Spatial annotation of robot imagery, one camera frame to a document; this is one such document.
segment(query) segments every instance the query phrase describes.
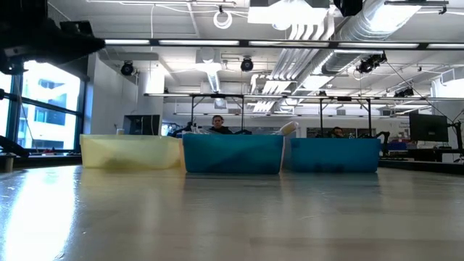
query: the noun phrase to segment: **ceiling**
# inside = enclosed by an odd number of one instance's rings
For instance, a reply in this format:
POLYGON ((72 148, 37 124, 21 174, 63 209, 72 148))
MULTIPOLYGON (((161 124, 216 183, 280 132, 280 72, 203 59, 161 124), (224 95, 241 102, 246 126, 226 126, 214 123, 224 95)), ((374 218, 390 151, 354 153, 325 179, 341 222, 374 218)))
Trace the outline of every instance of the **ceiling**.
MULTIPOLYGON (((188 7, 170 9, 153 8, 151 23, 150 6, 125 6, 121 4, 90 3, 86 0, 49 0, 54 7, 71 20, 90 20, 94 33, 101 38, 242 38, 242 39, 285 39, 290 30, 279 31, 270 25, 249 24, 245 17, 233 16, 232 25, 228 29, 219 29, 213 25, 212 19, 215 7, 196 7, 195 12, 185 13, 188 7)), ((234 11, 246 12, 249 0, 235 0, 234 11)), ((423 7, 421 11, 438 11, 439 8, 423 7)), ((448 11, 464 12, 464 1, 449 0, 448 11)), ((336 26, 343 21, 336 13, 336 26)), ((456 14, 415 14, 402 28, 389 37, 391 41, 463 41, 464 16, 456 14)), ((110 57, 116 63, 120 62, 118 55, 142 53, 157 53, 167 65, 172 77, 166 80, 167 87, 198 86, 207 81, 204 72, 194 69, 196 50, 198 48, 184 47, 120 47, 108 49, 110 57)), ((251 73, 241 72, 240 64, 244 56, 250 56, 254 62, 254 70, 271 71, 278 61, 281 49, 239 49, 221 48, 221 59, 227 60, 227 70, 218 73, 221 81, 249 83, 251 73)), ((439 68, 464 65, 464 51, 388 51, 388 61, 405 80, 414 79, 415 88, 423 95, 429 93, 430 79, 439 74, 433 71, 439 68)), ((137 64, 142 70, 148 69, 148 61, 137 64)), ((354 67, 342 74, 348 75, 334 78, 331 90, 333 94, 383 94, 387 88, 398 85, 403 79, 388 65, 382 65, 372 74, 359 80, 359 75, 353 75, 354 67)))

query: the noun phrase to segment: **window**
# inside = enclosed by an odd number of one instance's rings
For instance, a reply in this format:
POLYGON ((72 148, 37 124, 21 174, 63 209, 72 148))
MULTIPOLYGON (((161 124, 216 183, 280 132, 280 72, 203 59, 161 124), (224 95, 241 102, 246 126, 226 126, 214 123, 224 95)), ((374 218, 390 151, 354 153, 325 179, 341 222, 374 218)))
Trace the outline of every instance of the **window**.
POLYGON ((47 63, 25 63, 22 96, 61 108, 77 110, 80 79, 47 63))
MULTIPOLYGON (((5 92, 9 93, 11 87, 12 87, 12 77, 10 75, 4 75, 0 72, 0 88, 4 89, 5 92)), ((9 100, 3 99, 0 101, 0 135, 1 136, 5 136, 7 134, 8 112, 9 112, 9 100)))
POLYGON ((32 104, 23 106, 17 132, 19 145, 26 149, 74 149, 76 116, 32 104))

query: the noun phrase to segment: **security camera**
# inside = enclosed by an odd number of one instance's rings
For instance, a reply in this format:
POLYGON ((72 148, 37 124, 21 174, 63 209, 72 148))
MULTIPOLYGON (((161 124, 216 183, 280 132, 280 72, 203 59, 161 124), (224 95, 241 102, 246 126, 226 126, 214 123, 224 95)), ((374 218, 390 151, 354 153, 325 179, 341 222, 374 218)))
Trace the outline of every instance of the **security camera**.
POLYGON ((137 73, 137 70, 133 67, 132 61, 125 61, 124 65, 121 67, 121 73, 124 76, 132 76, 137 73))
POLYGON ((249 72, 249 71, 253 70, 252 58, 245 57, 244 61, 241 62, 240 69, 241 69, 242 72, 249 72))

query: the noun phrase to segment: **desk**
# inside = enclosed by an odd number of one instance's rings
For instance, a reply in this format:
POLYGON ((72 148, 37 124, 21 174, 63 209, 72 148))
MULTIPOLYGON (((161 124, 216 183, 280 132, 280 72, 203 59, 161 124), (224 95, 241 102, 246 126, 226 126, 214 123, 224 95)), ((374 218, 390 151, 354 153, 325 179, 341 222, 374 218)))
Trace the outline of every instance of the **desk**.
POLYGON ((442 162, 443 154, 459 154, 464 151, 459 149, 408 149, 409 157, 415 161, 442 162))

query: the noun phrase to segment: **window frame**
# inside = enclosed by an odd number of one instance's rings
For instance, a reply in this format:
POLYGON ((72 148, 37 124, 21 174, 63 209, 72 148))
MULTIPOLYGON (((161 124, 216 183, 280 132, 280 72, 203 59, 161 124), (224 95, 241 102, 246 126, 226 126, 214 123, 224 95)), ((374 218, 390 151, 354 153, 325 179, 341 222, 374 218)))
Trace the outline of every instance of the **window frame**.
MULTIPOLYGON (((78 107, 77 110, 73 111, 71 109, 62 108, 56 105, 48 104, 42 101, 36 101, 34 99, 29 99, 24 96, 21 96, 23 104, 30 104, 36 107, 50 109, 55 112, 63 112, 65 114, 74 115, 76 118, 75 123, 75 135, 74 135, 74 149, 57 149, 56 152, 80 152, 80 142, 79 137, 83 133, 83 117, 84 117, 84 107, 86 104, 86 90, 87 85, 90 78, 87 75, 82 75, 81 73, 77 73, 75 70, 67 70, 67 68, 58 67, 53 65, 61 70, 64 70, 67 73, 70 73, 80 79, 80 86, 79 86, 79 95, 78 95, 78 107)), ((21 115, 21 106, 18 102, 18 96, 22 95, 22 82, 24 79, 24 75, 14 75, 12 76, 11 81, 11 88, 9 93, 5 93, 5 99, 9 100, 9 111, 8 111, 8 119, 7 119, 7 138, 17 142, 18 139, 18 130, 20 124, 20 115, 21 115)), ((35 152, 36 149, 27 149, 29 152, 35 152)))

